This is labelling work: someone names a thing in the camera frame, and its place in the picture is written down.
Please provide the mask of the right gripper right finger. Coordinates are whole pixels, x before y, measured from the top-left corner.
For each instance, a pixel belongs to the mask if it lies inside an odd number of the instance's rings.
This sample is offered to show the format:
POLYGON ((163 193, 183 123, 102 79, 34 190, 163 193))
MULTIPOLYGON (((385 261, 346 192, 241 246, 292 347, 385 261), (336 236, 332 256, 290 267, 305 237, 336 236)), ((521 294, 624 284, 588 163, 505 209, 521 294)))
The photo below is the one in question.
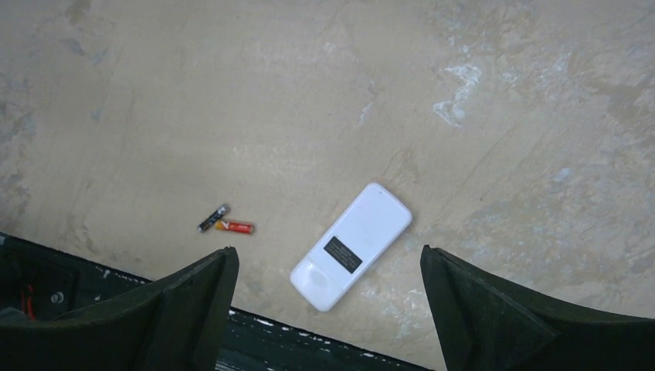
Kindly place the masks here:
POLYGON ((654 320, 575 305, 425 245, 426 297, 448 370, 652 370, 654 320))

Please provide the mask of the white remote control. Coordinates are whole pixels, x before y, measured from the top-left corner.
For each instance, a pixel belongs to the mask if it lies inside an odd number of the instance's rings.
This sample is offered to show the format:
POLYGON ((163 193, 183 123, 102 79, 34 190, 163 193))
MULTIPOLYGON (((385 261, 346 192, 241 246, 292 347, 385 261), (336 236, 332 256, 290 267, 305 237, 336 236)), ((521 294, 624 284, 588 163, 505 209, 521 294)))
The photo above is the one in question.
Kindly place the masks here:
POLYGON ((370 183, 290 273, 294 288, 318 311, 330 311, 412 222, 411 211, 370 183))

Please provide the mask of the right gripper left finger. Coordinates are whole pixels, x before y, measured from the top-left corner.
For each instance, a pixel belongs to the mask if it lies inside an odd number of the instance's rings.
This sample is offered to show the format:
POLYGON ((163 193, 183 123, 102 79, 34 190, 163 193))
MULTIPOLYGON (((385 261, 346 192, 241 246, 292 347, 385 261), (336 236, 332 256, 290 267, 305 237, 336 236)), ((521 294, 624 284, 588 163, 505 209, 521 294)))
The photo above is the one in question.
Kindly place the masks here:
POLYGON ((3 370, 212 370, 239 272, 233 247, 50 321, 1 325, 3 370))

